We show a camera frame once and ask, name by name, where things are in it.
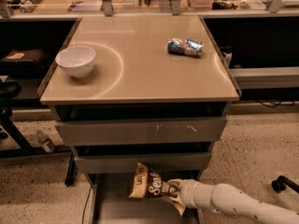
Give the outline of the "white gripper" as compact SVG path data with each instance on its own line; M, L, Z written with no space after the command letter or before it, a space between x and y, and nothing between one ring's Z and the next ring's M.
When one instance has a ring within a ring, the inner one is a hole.
M192 179L170 179L167 181L170 192L179 192L170 197L172 204L178 210L179 215L182 216L186 207L198 209L199 202L195 200L195 191L201 186L201 183Z

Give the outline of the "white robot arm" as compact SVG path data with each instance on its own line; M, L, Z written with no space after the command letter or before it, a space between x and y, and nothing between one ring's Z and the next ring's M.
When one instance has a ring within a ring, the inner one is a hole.
M225 183L208 185L193 179L171 179L178 203L190 209L207 209L229 217L244 217L259 224L299 224L299 213L264 203Z

